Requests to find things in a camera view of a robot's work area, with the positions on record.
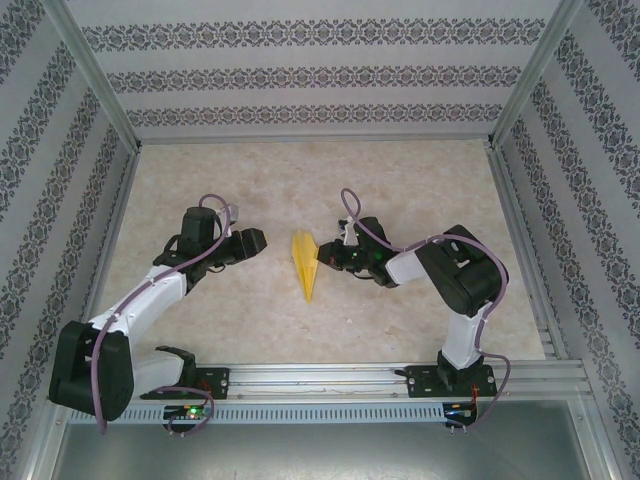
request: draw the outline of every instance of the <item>beige marble floor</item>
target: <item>beige marble floor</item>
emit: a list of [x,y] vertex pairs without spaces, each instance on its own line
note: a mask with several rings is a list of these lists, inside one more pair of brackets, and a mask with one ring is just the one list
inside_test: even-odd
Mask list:
[[312,302],[304,300],[293,232],[310,230],[318,245],[336,238],[343,186],[397,245],[465,225],[511,276],[485,349],[544,358],[480,141],[146,146],[101,306],[132,288],[179,233],[186,208],[215,192],[239,205],[237,227],[263,229],[269,246],[208,275],[151,327],[141,351],[169,344],[206,363],[435,360],[449,310],[426,282],[387,290],[320,265]]

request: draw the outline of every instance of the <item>metal frame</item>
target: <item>metal frame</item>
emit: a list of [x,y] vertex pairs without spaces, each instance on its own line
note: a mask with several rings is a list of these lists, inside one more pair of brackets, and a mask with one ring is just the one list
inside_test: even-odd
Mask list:
[[[139,141],[133,128],[120,106],[108,80],[83,38],[68,6],[64,0],[44,0],[44,7],[53,19],[64,41],[76,58],[87,77],[90,86],[96,91],[101,104],[105,107],[119,134],[127,142],[130,151],[137,151]],[[531,306],[536,318],[541,341],[547,360],[513,362],[511,379],[500,401],[556,400],[567,402],[585,462],[592,478],[619,479],[619,468],[609,439],[606,435],[600,413],[586,371],[579,360],[567,360],[568,355],[555,317],[544,289],[544,283],[537,267],[533,247],[527,235],[522,213],[518,210],[513,187],[505,171],[504,158],[496,148],[503,141],[511,125],[517,118],[532,88],[542,73],[556,44],[564,34],[569,22],[575,15],[581,0],[562,0],[545,30],[532,58],[516,84],[514,92],[505,106],[496,127],[484,141],[487,157],[498,191],[506,223],[511,235],[518,263],[529,292]],[[147,145],[166,143],[219,143],[219,142],[264,142],[264,141],[341,141],[341,140],[425,140],[425,139],[477,139],[479,135],[358,135],[358,136],[287,136],[287,137],[223,137],[223,138],[167,138],[152,139]],[[89,299],[86,318],[97,313],[98,300],[104,283],[118,232],[126,209],[127,199],[134,180],[139,154],[129,170],[123,193],[118,199],[117,213],[99,261],[98,281]],[[343,419],[339,413],[358,411],[387,412],[380,417],[359,417],[358,421],[442,421],[440,415],[442,399],[411,399],[407,394],[405,379],[394,373],[409,363],[382,364],[285,364],[285,365],[229,365],[230,378],[228,399],[218,401],[216,407],[223,413],[215,417],[218,422],[259,423],[255,412],[285,412],[269,422],[305,423],[297,416],[307,408],[315,411],[330,412],[316,414],[313,422],[335,423],[353,421],[352,417]],[[497,382],[505,375],[502,364],[493,364]],[[447,401],[468,400],[465,398],[447,399]],[[179,401],[143,401],[135,400],[127,412],[114,423],[144,424],[157,423],[158,413],[163,405],[180,403]],[[419,409],[432,408],[428,414],[420,415]],[[88,416],[46,402],[31,451],[26,461],[22,479],[50,478],[54,471],[67,425],[86,423]]]
[[[216,402],[218,414],[214,417],[214,423],[443,421],[441,398],[408,397],[405,379],[394,373],[395,369],[406,365],[230,365],[227,366],[231,369],[229,397]],[[493,364],[493,367],[496,381],[501,382],[505,374],[504,366]],[[514,362],[511,380],[501,401],[526,400],[567,402],[591,478],[621,478],[581,361]],[[180,403],[138,399],[131,403],[120,420],[113,423],[158,424],[164,405]],[[268,413],[274,411],[280,413],[267,418]],[[67,425],[92,421],[93,418],[88,415],[71,413],[64,407],[47,402],[21,478],[51,478]]]
[[[532,308],[536,313],[541,339],[551,348],[548,358],[560,360],[513,362],[511,379],[500,401],[556,400],[567,402],[582,454],[592,478],[621,478],[611,445],[595,404],[591,385],[580,360],[567,358],[555,317],[550,315],[548,300],[537,270],[535,255],[525,234],[522,215],[515,208],[515,197],[504,172],[504,160],[499,152],[489,148],[487,154],[494,176],[500,202],[511,234],[518,262],[530,293]],[[115,221],[111,227],[106,248],[99,264],[99,280],[90,298],[87,318],[97,312],[98,300],[108,273],[108,266],[133,178],[137,158],[131,166],[125,188],[120,196]],[[443,399],[411,399],[406,380],[394,370],[409,362],[367,364],[281,364],[281,365],[227,365],[231,373],[228,383],[228,399],[216,402],[222,413],[216,417],[219,423],[265,423],[264,412],[280,412],[279,420],[268,423],[379,423],[379,422],[435,422],[440,415]],[[491,363],[497,382],[505,375],[505,366]],[[465,401],[468,398],[452,398],[449,401]],[[158,423],[158,412],[164,405],[180,401],[132,401],[121,423]],[[298,417],[300,412],[311,413],[313,418]],[[361,412],[379,412],[367,414]],[[355,412],[347,418],[345,412]],[[26,468],[21,477],[27,479],[51,478],[67,425],[86,423],[86,416],[72,414],[68,409],[49,402],[38,425]]]
[[515,123],[529,98],[529,94],[538,83],[538,79],[547,63],[551,60],[556,46],[560,43],[582,4],[583,0],[560,0],[547,28],[542,34],[542,38],[536,45],[527,66],[524,68],[511,96],[500,113],[500,117],[490,136],[493,145],[500,145],[504,142],[511,126]]
[[42,6],[73,55],[87,83],[107,112],[107,116],[120,138],[127,145],[127,150],[135,152],[140,141],[133,130],[133,125],[120,105],[106,74],[100,68],[100,64],[76,23],[66,0],[42,0]]

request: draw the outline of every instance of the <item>wall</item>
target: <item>wall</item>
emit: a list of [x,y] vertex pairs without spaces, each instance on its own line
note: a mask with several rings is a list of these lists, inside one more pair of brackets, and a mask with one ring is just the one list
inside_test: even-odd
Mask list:
[[74,0],[143,140],[491,132],[558,0]]
[[0,0],[0,479],[81,319],[130,156],[41,5]]
[[640,478],[640,2],[578,11],[503,154],[564,341]]

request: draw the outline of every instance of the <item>purple cable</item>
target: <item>purple cable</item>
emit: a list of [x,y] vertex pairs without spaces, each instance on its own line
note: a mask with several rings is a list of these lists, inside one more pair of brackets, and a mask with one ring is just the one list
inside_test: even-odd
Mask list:
[[[345,197],[345,193],[348,193],[349,195],[351,195],[355,199],[356,204],[358,206],[357,212],[354,213],[353,210],[351,210],[351,207],[349,206],[349,203],[347,202],[347,198]],[[502,360],[505,363],[506,371],[505,371],[505,374],[504,374],[504,379],[502,380],[502,383],[500,384],[500,387],[498,388],[498,391],[496,392],[496,395],[493,397],[493,400],[491,401],[491,403],[489,404],[487,409],[484,411],[482,416],[480,418],[478,418],[471,425],[471,427],[475,427],[476,425],[478,425],[481,422],[481,420],[483,421],[487,417],[487,415],[489,414],[489,412],[491,412],[491,410],[493,410],[493,407],[495,406],[496,402],[498,401],[498,399],[502,395],[502,392],[504,391],[504,388],[506,387],[507,382],[509,381],[509,377],[511,375],[511,362],[509,361],[509,359],[506,356],[500,355],[498,353],[487,353],[487,352],[483,351],[482,348],[480,347],[480,338],[482,337],[482,331],[484,330],[484,326],[487,323],[487,318],[489,317],[489,314],[491,312],[493,312],[496,309],[496,307],[498,306],[498,304],[502,301],[502,299],[504,298],[504,294],[507,291],[507,282],[508,282],[507,281],[507,271],[505,270],[504,266],[502,265],[502,262],[500,262],[498,257],[496,257],[491,250],[489,250],[487,247],[485,247],[480,242],[477,242],[476,240],[472,240],[472,239],[467,238],[467,237],[462,237],[460,235],[452,235],[452,234],[434,235],[433,237],[429,237],[426,240],[422,240],[420,242],[414,243],[413,245],[409,245],[408,247],[405,247],[405,248],[396,247],[396,246],[390,244],[389,242],[385,242],[380,237],[375,235],[371,230],[369,230],[360,221],[360,219],[358,218],[358,215],[360,214],[362,203],[360,202],[360,199],[358,198],[358,196],[356,195],[356,193],[353,190],[351,190],[350,188],[343,188],[342,191],[340,192],[340,198],[342,198],[342,203],[344,204],[344,207],[346,208],[347,213],[349,213],[351,218],[353,218],[353,221],[355,223],[357,223],[358,226],[365,233],[367,233],[367,235],[369,235],[371,238],[373,238],[376,242],[378,242],[380,245],[382,245],[384,247],[387,247],[387,248],[393,250],[394,252],[406,252],[406,251],[413,250],[413,249],[416,249],[418,247],[421,247],[422,245],[426,245],[427,243],[437,242],[439,240],[455,240],[457,242],[466,243],[467,245],[471,245],[472,247],[477,248],[482,253],[484,253],[487,257],[489,257],[489,259],[491,259],[491,261],[498,268],[498,272],[500,272],[500,281],[501,281],[500,291],[498,292],[498,296],[496,297],[495,301],[482,314],[482,318],[480,319],[480,324],[478,325],[478,330],[476,331],[476,336],[475,336],[475,339],[474,339],[474,342],[473,342],[473,346],[478,350],[478,352],[480,352],[485,357],[497,358],[497,359]]]
[[[190,393],[196,393],[198,395],[202,395],[203,397],[205,397],[205,402],[202,405],[203,407],[207,404],[207,402],[211,403],[211,409],[209,410],[209,413],[204,418],[204,420],[202,420],[199,424],[197,424],[191,430],[188,430],[186,432],[181,432],[180,433],[181,437],[187,437],[189,435],[193,435],[194,433],[202,430],[207,425],[207,423],[209,423],[209,420],[211,420],[213,418],[213,397],[206,390],[198,390],[197,388],[189,388],[189,387],[160,387],[160,388],[156,389],[155,391],[158,392],[158,393],[164,393],[164,392],[190,392]],[[169,435],[171,435],[171,436],[173,436],[175,433],[177,433],[177,432],[175,432],[175,431],[173,431],[171,429],[171,426],[173,425],[173,421],[176,419],[177,416],[178,415],[173,415],[169,419],[169,423],[167,424],[167,430],[169,431]]]
[[[356,201],[356,204],[358,205],[358,209],[354,212],[353,210],[351,210],[351,207],[349,206],[349,202],[347,202],[347,198],[345,197],[345,193],[348,193],[349,195],[351,195],[353,197],[353,199]],[[418,248],[421,247],[422,245],[424,245],[425,243],[427,243],[426,240],[422,240],[418,243],[414,243],[413,245],[409,245],[408,247],[405,248],[400,248],[400,247],[396,247],[395,245],[390,244],[389,242],[385,242],[384,240],[382,240],[380,237],[378,237],[375,233],[373,233],[371,230],[369,230],[364,223],[362,223],[360,221],[360,219],[358,218],[358,215],[360,215],[360,210],[362,208],[362,204],[360,203],[360,199],[358,198],[358,196],[356,195],[356,192],[354,192],[353,190],[351,190],[350,188],[343,188],[340,191],[340,198],[342,199],[342,203],[344,204],[344,208],[347,209],[347,213],[349,214],[349,216],[351,218],[353,218],[353,221],[355,223],[358,224],[358,226],[367,234],[369,235],[371,238],[373,238],[376,242],[378,242],[380,245],[382,245],[383,247],[387,247],[390,250],[393,250],[394,252],[406,252],[407,250],[413,250],[414,248]]]
[[220,232],[220,236],[218,237],[216,242],[206,252],[198,255],[195,258],[192,258],[191,260],[181,263],[176,267],[170,268],[169,270],[166,270],[160,273],[159,275],[156,275],[155,277],[153,277],[152,280],[147,280],[145,283],[143,283],[138,288],[136,288],[133,292],[131,292],[131,294],[127,296],[127,298],[125,298],[122,301],[120,305],[118,305],[118,307],[115,309],[113,314],[109,317],[107,322],[104,324],[104,327],[102,327],[102,330],[100,330],[100,333],[98,334],[96,343],[93,346],[93,351],[91,352],[91,395],[93,397],[93,409],[95,411],[96,422],[98,423],[98,429],[100,430],[101,435],[104,435],[107,433],[107,422],[104,420],[104,417],[102,416],[102,404],[100,402],[100,384],[98,382],[98,360],[100,359],[100,348],[102,347],[102,342],[104,341],[104,337],[107,336],[107,331],[109,330],[111,325],[113,325],[113,323],[116,321],[116,319],[120,316],[120,313],[122,313],[122,311],[125,308],[127,308],[127,306],[138,295],[140,295],[148,287],[153,285],[153,283],[159,280],[162,280],[163,278],[171,275],[172,273],[177,272],[178,270],[182,270],[183,268],[193,265],[194,263],[198,263],[203,258],[208,257],[224,241],[225,239],[224,232],[226,232],[231,225],[231,212],[229,211],[229,204],[221,196],[216,195],[215,193],[208,193],[206,195],[203,195],[200,198],[200,201],[198,202],[198,206],[202,207],[204,200],[207,198],[215,198],[216,200],[218,200],[222,204],[222,208],[224,208],[224,212],[227,217],[225,219],[225,226]]

